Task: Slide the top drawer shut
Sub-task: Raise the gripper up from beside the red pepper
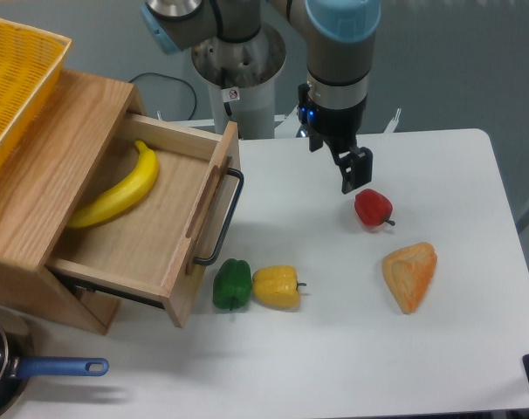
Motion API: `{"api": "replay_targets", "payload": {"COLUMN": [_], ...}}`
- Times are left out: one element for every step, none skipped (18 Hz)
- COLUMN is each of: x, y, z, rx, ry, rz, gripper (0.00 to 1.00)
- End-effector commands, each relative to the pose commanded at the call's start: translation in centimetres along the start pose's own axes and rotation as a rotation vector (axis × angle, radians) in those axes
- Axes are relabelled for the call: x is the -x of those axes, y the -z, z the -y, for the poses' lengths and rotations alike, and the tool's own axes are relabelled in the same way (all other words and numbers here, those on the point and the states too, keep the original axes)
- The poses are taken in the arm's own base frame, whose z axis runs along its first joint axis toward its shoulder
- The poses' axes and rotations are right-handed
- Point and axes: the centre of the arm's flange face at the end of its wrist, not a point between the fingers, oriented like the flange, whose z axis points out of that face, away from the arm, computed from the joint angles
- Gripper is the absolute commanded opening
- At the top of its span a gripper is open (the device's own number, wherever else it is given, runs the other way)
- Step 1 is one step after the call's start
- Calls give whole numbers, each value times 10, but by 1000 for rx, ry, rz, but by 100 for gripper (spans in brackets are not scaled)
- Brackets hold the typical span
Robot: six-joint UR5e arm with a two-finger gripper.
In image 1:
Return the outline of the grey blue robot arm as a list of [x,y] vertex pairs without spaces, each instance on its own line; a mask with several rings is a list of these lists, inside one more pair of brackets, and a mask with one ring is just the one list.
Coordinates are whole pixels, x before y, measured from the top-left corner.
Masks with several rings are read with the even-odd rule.
[[[316,151],[328,147],[344,193],[369,183],[373,155],[358,145],[368,97],[377,1],[276,1],[274,9],[305,40],[306,80],[298,88],[300,132]],[[141,15],[166,53],[189,51],[210,89],[218,127],[239,125],[245,139],[272,135],[273,88],[285,42],[261,17],[258,1],[146,1]]]

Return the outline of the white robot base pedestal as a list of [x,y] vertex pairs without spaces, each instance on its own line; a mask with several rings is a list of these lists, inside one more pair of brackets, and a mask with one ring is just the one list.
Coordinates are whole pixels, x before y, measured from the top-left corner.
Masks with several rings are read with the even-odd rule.
[[262,24],[243,43],[211,38],[191,50],[192,64],[208,87],[214,130],[231,121],[243,140],[270,139],[275,130],[275,82],[285,64],[285,42]]

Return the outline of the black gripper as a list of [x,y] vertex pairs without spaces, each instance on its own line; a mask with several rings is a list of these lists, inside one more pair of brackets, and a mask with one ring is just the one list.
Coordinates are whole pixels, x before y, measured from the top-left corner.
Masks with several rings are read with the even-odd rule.
[[372,180],[373,153],[357,146],[355,135],[361,127],[367,96],[352,106],[331,108],[312,98],[308,83],[298,86],[298,117],[309,138],[309,151],[327,144],[342,176],[341,192],[348,194]]

